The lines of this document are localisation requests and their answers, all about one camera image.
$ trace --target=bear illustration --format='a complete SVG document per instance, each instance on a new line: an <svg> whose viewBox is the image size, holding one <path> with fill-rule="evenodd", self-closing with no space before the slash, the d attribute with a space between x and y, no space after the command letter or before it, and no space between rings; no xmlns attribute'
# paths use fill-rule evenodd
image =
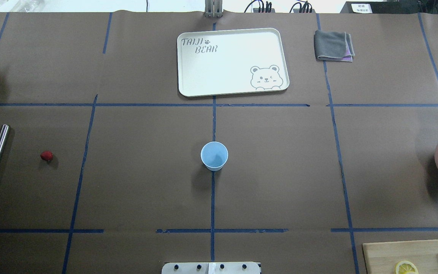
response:
<svg viewBox="0 0 438 274"><path fill-rule="evenodd" d="M279 68L276 65L271 65L269 68L254 66L251 68L251 85L257 91L279 89L283 79L278 72Z"/></svg>

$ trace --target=wooden cutting board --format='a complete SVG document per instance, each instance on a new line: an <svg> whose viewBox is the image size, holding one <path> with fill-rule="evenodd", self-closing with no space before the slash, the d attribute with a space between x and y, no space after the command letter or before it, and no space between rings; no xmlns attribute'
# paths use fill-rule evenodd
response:
<svg viewBox="0 0 438 274"><path fill-rule="evenodd" d="M412 262L419 274L438 274L438 240L363 244L368 274L395 274L395 265Z"/></svg>

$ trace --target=table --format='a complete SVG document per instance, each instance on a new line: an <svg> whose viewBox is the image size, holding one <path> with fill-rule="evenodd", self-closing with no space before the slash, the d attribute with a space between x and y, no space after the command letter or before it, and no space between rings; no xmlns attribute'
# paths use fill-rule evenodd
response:
<svg viewBox="0 0 438 274"><path fill-rule="evenodd" d="M261 27L286 91L179 94L180 33ZM354 62L316 61L317 29L351 33ZM438 16L0 13L3 123L0 272L364 274L363 243L438 239Z"/></svg>

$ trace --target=gray towel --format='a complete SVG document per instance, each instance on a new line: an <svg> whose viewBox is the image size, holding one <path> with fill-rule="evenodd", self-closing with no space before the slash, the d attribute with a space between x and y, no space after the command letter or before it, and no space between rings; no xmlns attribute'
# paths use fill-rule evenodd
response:
<svg viewBox="0 0 438 274"><path fill-rule="evenodd" d="M313 36L315 57L324 61L352 62L351 34L316 30Z"/></svg>

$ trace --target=blue paper cup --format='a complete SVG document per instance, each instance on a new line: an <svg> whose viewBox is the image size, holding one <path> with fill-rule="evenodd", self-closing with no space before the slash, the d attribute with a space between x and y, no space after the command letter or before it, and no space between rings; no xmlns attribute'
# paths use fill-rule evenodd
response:
<svg viewBox="0 0 438 274"><path fill-rule="evenodd" d="M220 170L227 162L229 154L227 148L219 142L210 142L200 151L200 159L211 171Z"/></svg>

